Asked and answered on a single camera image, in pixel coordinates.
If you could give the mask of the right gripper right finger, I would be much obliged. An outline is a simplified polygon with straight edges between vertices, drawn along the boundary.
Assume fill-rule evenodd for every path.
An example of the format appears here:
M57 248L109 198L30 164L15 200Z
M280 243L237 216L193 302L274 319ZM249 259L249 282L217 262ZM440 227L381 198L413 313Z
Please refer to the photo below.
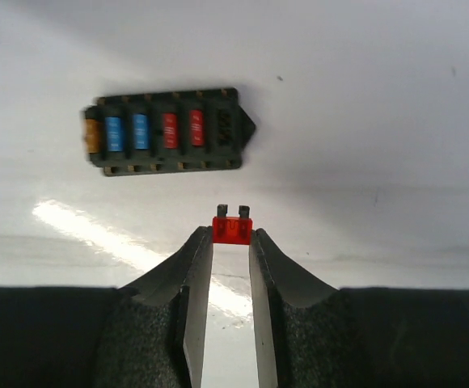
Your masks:
M249 250L262 387L469 387L469 289L337 289L265 230Z

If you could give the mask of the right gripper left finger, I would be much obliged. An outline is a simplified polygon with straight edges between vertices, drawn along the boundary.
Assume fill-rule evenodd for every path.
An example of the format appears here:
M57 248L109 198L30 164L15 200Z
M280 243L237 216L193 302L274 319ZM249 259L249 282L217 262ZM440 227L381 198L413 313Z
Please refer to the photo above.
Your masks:
M120 288L0 287L0 387L198 387L213 241Z

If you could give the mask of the black fuse box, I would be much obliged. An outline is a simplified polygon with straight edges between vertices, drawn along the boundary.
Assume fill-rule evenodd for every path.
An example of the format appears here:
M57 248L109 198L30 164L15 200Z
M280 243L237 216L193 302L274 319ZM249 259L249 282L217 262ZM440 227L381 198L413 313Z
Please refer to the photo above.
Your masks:
M239 169L256 132L234 87L101 96L82 123L87 159L107 177Z

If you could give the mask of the red blade fuse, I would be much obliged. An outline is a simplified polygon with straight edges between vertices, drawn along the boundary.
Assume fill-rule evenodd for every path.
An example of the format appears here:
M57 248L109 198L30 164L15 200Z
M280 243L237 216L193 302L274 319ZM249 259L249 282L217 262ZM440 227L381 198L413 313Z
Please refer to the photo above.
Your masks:
M212 220L213 243L249 246L253 227L250 207L240 205L237 217L229 217L227 213L228 205L217 206L217 215Z
M194 147L205 145L204 114L202 110L193 109L189 113L190 142Z
M176 150L179 146L178 120L173 112L163 113L163 145L168 150Z

